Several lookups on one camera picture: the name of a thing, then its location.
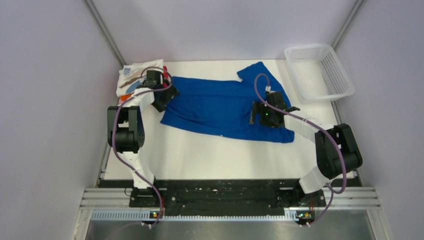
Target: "plastic basket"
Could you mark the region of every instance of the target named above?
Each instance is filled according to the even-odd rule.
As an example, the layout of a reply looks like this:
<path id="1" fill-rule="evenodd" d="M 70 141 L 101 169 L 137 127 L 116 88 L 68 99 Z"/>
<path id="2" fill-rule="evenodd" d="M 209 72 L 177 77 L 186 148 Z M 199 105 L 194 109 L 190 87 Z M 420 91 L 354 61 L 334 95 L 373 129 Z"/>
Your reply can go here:
<path id="1" fill-rule="evenodd" d="M 289 47 L 284 54 L 301 103 L 335 101 L 354 94 L 354 86 L 330 45 Z"/>

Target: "white wall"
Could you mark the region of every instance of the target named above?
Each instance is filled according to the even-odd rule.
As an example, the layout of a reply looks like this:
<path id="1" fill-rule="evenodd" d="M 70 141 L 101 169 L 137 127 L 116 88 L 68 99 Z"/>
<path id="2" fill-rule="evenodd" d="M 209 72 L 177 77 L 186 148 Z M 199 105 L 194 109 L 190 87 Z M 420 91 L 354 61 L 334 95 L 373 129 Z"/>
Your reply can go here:
<path id="1" fill-rule="evenodd" d="M 82 0 L 0 4 L 0 238 L 69 239 L 119 64 Z"/>
<path id="2" fill-rule="evenodd" d="M 284 59 L 332 44 L 356 0 L 93 0 L 129 64 Z"/>
<path id="3" fill-rule="evenodd" d="M 369 0 L 337 51 L 356 93 L 341 101 L 394 239 L 422 239 L 424 1 Z"/>

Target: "black wire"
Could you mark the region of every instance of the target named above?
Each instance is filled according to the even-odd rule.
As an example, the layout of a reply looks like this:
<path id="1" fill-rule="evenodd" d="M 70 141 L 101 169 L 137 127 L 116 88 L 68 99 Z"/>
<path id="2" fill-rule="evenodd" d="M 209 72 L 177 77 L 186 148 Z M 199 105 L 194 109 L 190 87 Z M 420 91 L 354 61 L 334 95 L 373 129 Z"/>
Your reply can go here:
<path id="1" fill-rule="evenodd" d="M 130 195 L 128 195 L 128 194 L 127 194 L 127 188 L 125 188 L 125 189 L 123 190 L 123 193 L 124 193 L 125 195 L 127 195 L 128 197 L 131 197 Z"/>

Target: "white table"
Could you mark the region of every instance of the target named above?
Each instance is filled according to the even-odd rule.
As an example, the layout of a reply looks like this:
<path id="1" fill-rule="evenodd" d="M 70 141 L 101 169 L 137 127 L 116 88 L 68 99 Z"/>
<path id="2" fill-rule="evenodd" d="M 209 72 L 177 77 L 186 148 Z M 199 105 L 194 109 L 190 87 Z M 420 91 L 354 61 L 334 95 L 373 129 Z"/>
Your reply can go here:
<path id="1" fill-rule="evenodd" d="M 166 62 L 173 76 L 239 80 L 237 71 L 260 60 Z M 262 60 L 281 83 L 292 106 L 323 122 L 337 124 L 330 102 L 301 104 L 285 60 Z M 296 134 L 292 143 L 231 139 L 190 132 L 160 124 L 163 113 L 152 106 L 142 113 L 145 130 L 143 150 L 150 169 L 159 180 L 298 179 L 316 166 L 315 145 Z M 103 179 L 132 179 L 130 170 L 109 154 Z"/>

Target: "white laundry basket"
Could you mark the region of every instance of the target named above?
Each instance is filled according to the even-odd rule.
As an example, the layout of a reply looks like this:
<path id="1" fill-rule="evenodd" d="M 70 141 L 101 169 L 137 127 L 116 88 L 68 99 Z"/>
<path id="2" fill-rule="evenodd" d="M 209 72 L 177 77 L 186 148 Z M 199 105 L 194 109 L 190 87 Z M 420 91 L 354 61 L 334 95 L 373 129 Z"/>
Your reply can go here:
<path id="1" fill-rule="evenodd" d="M 354 86 L 330 45 L 289 47 L 284 54 L 301 103 L 335 101 L 354 94 Z"/>

